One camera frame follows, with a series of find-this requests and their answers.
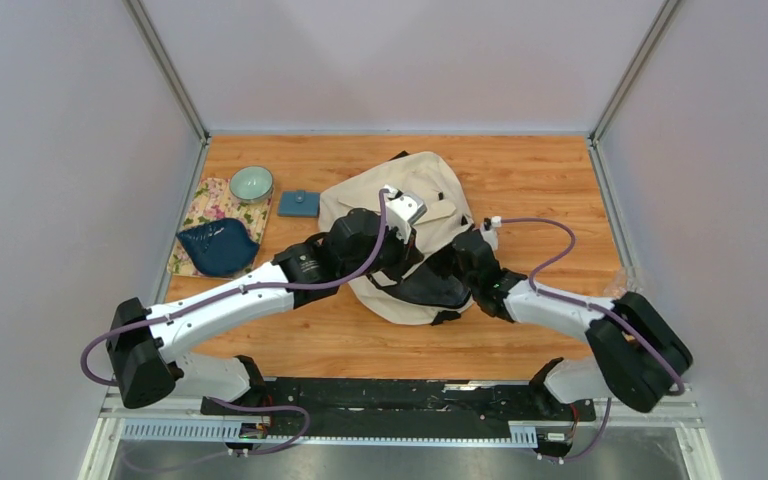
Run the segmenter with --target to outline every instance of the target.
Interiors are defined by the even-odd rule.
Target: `floral cloth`
[[[266,229],[266,220],[269,218],[269,209],[272,207],[272,196],[266,200],[246,205],[231,193],[230,182],[222,178],[206,178],[202,181],[193,201],[190,203],[190,209],[187,211],[187,217],[181,225],[181,230],[186,230],[203,223],[212,222],[222,218],[236,218],[243,222],[249,237],[255,243],[260,244],[263,238],[263,231]],[[252,265],[237,272],[236,276],[242,276],[252,271]],[[196,270],[190,260],[181,242],[175,241],[175,248],[172,250],[172,256],[166,264],[166,269],[173,275],[184,275],[188,277],[204,277],[203,273]]]

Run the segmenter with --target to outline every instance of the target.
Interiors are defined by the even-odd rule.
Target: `white backdrop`
[[[661,0],[145,0],[209,130],[589,131]]]
[[[768,1],[687,1],[604,146],[723,478],[768,478]]]
[[[0,479],[77,475],[78,356],[153,294],[197,149],[121,2],[0,1]]]

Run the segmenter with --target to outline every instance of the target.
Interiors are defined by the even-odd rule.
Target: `backpack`
[[[358,300],[377,315],[402,325],[436,325],[460,317],[472,296],[451,273],[455,262],[450,244],[455,235],[473,228],[472,212],[451,167],[437,154],[397,157],[322,192],[319,229],[327,232],[353,208],[379,212],[378,190],[391,185],[422,198],[427,207],[416,224],[416,247],[423,261],[400,282],[381,273],[359,277],[349,286]]]

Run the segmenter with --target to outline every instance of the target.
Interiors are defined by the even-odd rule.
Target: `wood grain surface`
[[[262,165],[282,191],[321,192],[402,150],[440,154],[463,184],[476,219],[540,216],[578,236],[575,250],[540,281],[600,295],[619,268],[602,199],[581,137],[518,136],[226,136],[215,137],[203,177],[231,178]],[[279,217],[273,208],[256,263],[317,231],[315,219]],[[528,273],[567,244],[550,225],[503,227],[497,257]],[[222,280],[173,277],[167,301]],[[509,324],[477,306],[439,326],[402,326],[367,310],[344,287],[328,299],[255,320],[205,342],[198,353],[248,355],[267,376],[513,380],[529,379],[548,360],[580,358],[589,348],[551,330]]]

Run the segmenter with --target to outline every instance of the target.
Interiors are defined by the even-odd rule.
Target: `bowl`
[[[243,203],[260,203],[272,194],[272,173],[263,167],[246,167],[231,177],[231,193]]]

